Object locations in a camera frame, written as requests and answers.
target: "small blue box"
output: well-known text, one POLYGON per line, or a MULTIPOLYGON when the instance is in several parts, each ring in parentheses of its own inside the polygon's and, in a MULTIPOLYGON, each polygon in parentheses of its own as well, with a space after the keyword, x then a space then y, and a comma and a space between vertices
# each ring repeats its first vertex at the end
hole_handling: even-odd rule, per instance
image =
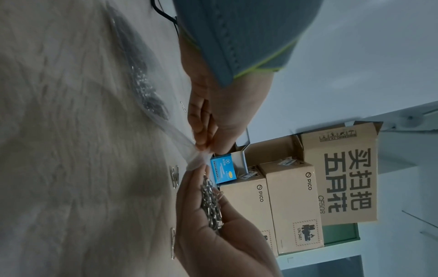
POLYGON ((210 162, 216 184, 228 182, 237 178, 231 154, 213 157, 210 162))

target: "wooden table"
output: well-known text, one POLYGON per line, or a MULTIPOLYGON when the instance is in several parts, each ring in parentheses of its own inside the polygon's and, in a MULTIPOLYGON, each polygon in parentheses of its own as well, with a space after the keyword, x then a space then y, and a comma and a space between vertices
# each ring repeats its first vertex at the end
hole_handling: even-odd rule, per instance
MULTIPOLYGON (((187 107, 173 24, 148 0, 115 2, 187 107)), ((185 276, 170 251, 176 165, 181 179, 98 0, 0 1, 0 276, 185 276)))

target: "person's left hand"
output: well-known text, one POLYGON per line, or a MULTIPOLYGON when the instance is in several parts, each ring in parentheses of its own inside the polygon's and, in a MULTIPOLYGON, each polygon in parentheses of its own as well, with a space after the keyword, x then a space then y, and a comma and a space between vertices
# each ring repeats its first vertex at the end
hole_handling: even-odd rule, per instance
POLYGON ((226 197, 219 201, 220 235, 201 208, 201 185, 208 167, 187 171, 177 193, 175 254, 190 276, 281 276, 261 232, 240 215, 226 197))

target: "ziplock bag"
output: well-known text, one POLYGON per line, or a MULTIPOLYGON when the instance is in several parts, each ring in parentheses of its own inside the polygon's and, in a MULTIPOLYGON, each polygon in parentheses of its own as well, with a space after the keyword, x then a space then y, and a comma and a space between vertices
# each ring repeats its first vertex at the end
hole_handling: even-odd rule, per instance
POLYGON ((139 33, 109 1, 109 19, 120 48, 125 56, 133 95, 146 115, 169 137, 187 162, 187 170, 194 170, 209 162, 209 151, 200 152, 176 123, 178 100, 168 82, 165 71, 139 33))

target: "gray sleeve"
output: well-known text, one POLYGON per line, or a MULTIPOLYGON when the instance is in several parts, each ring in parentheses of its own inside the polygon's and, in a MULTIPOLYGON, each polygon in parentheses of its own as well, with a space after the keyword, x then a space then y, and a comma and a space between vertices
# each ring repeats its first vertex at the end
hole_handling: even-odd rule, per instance
POLYGON ((256 68, 278 69, 323 0, 173 0, 178 22, 222 86, 256 68))

